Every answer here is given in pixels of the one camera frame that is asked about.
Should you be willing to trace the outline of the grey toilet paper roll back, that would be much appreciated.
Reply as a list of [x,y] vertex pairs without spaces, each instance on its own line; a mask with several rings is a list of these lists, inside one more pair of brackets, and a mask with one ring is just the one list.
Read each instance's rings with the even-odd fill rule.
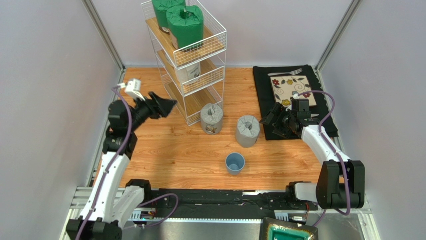
[[223,109],[216,104],[208,103],[200,111],[201,128],[208,135],[216,135],[223,129]]

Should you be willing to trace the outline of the white toilet paper roll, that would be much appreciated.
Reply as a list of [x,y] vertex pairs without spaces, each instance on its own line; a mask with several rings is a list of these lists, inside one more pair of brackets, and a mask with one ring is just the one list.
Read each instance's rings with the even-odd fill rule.
[[201,64],[198,62],[180,70],[175,70],[175,74],[180,84],[191,82],[201,75]]

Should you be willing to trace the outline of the grey toilet paper roll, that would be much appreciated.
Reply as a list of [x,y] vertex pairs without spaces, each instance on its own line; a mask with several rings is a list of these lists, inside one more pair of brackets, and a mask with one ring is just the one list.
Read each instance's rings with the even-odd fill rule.
[[223,109],[216,104],[208,103],[200,111],[201,128],[208,135],[216,135],[223,129]]
[[253,147],[260,135],[260,123],[252,115],[244,115],[237,121],[235,138],[243,148]]

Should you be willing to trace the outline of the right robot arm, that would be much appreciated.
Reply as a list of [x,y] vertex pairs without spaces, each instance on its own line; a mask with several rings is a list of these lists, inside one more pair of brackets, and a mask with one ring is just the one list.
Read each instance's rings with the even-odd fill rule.
[[324,210],[361,209],[365,205],[365,165],[344,154],[320,123],[312,117],[307,99],[293,99],[291,108],[275,103],[261,120],[272,127],[273,134],[285,139],[297,136],[322,165],[317,183],[289,184],[287,190],[296,200],[316,203]]

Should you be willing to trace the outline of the green toilet paper roll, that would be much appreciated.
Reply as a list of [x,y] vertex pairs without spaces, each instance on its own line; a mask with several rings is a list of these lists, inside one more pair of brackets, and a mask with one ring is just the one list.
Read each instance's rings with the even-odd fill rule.
[[170,33],[167,20],[167,11],[176,6],[186,6],[185,0],[152,0],[154,13],[157,19],[159,29],[166,34]]
[[171,7],[166,12],[172,45],[183,49],[204,39],[204,15],[197,5]]

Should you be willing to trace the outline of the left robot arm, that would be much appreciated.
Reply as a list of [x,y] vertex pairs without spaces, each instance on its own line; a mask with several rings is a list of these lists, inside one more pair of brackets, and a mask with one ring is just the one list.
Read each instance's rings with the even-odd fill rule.
[[105,132],[101,169],[91,195],[77,219],[66,225],[72,240],[120,240],[126,222],[151,194],[148,180],[132,179],[117,199],[121,179],[133,156],[138,137],[135,131],[148,119],[166,118],[177,100],[164,99],[149,92],[149,98],[138,96],[135,107],[121,96],[108,107],[109,126]]

